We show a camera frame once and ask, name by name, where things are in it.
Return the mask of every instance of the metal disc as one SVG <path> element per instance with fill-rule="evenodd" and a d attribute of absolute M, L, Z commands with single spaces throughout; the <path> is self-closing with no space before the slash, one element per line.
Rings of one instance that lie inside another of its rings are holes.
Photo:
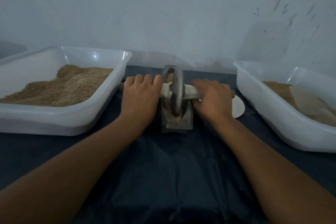
<path fill-rule="evenodd" d="M 183 70 L 175 67 L 173 74 L 173 83 L 170 86 L 172 91 L 171 107 L 174 115 L 179 115 L 182 109 L 183 95 L 184 95 L 184 82 L 183 82 Z"/>

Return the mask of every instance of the crushed grain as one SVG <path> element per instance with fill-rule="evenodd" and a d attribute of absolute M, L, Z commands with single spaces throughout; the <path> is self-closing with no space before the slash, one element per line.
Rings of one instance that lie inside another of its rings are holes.
<path fill-rule="evenodd" d="M 170 73 L 166 79 L 166 83 L 173 82 L 173 73 Z M 165 99 L 166 109 L 167 111 L 174 116 L 174 118 L 177 120 L 177 122 L 180 122 L 182 119 L 182 110 L 179 112 L 178 116 L 175 116 L 173 114 L 173 111 L 171 109 L 171 100 Z"/>
<path fill-rule="evenodd" d="M 295 99 L 292 96 L 291 90 L 289 89 L 289 87 L 292 85 L 278 82 L 263 82 L 263 83 L 266 84 L 267 87 L 273 90 L 281 98 L 283 98 L 288 104 L 290 104 L 292 107 L 294 107 L 296 110 L 299 111 L 299 109 L 296 106 Z M 336 110 L 330 107 L 328 110 L 336 116 Z M 306 115 L 306 114 L 303 115 L 307 116 L 312 120 L 316 120 L 317 122 L 336 127 L 335 122 L 333 120 L 330 120 L 329 118 L 323 118 L 320 115 Z"/>
<path fill-rule="evenodd" d="M 111 74 L 113 69 L 65 65 L 51 81 L 31 82 L 14 94 L 0 99 L 0 103 L 64 107 L 89 99 Z"/>

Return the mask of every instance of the plastic container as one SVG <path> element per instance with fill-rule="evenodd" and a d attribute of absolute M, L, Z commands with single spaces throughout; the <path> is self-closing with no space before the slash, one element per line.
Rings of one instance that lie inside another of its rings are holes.
<path fill-rule="evenodd" d="M 235 61 L 237 87 L 255 110 L 287 144 L 305 151 L 336 152 L 336 127 L 298 112 L 262 81 L 300 86 L 336 109 L 336 80 L 301 67 Z"/>
<path fill-rule="evenodd" d="M 35 81 L 56 78 L 66 64 L 79 67 L 113 68 L 98 90 L 86 101 L 67 107 L 0 103 L 0 132 L 74 136 L 97 122 L 121 82 L 129 51 L 92 48 L 46 48 L 0 60 L 0 98 L 13 94 Z"/>

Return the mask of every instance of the hand grinder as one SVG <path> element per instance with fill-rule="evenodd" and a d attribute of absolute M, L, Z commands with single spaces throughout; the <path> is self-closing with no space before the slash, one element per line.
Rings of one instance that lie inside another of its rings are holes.
<path fill-rule="evenodd" d="M 120 83 L 119 89 L 124 90 L 124 83 Z M 202 98 L 196 87 L 184 84 L 183 70 L 178 67 L 174 69 L 173 82 L 163 83 L 160 96 L 171 100 L 174 115 L 179 114 L 183 100 Z M 231 90 L 231 96 L 235 97 L 233 90 Z"/>

